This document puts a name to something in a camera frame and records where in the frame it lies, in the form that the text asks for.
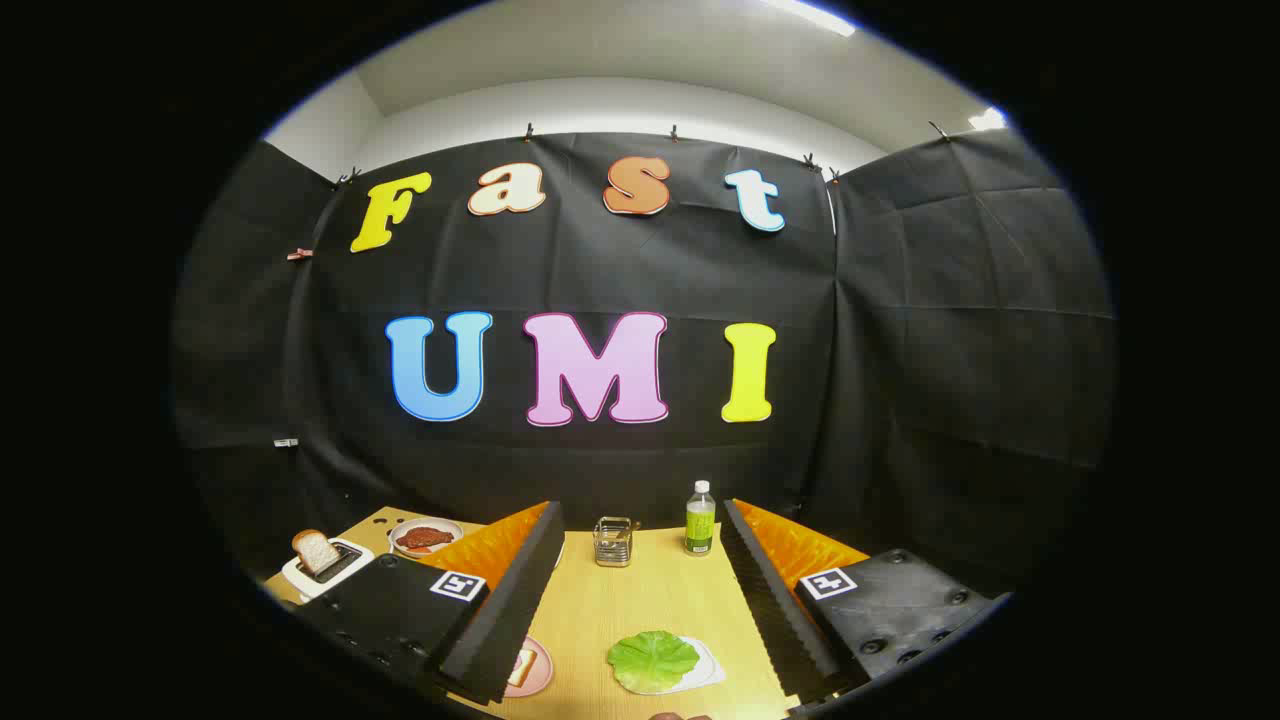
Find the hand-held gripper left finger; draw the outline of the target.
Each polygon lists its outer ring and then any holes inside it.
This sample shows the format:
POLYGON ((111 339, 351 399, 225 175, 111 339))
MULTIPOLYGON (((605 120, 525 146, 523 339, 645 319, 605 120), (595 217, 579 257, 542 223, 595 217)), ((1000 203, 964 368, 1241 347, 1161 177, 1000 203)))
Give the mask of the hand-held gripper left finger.
POLYGON ((563 543, 545 501, 424 560, 380 555, 294 615, 399 685, 499 702, 563 543))

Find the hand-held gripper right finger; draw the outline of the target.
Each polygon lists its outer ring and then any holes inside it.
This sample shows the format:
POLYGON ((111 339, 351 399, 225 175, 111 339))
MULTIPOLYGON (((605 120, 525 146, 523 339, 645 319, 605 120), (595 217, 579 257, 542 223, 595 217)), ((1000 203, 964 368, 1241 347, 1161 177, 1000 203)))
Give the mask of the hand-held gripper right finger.
POLYGON ((822 706, 904 674, 1006 605, 911 550, 867 555, 755 505, 723 505, 721 547, 786 694, 822 706))

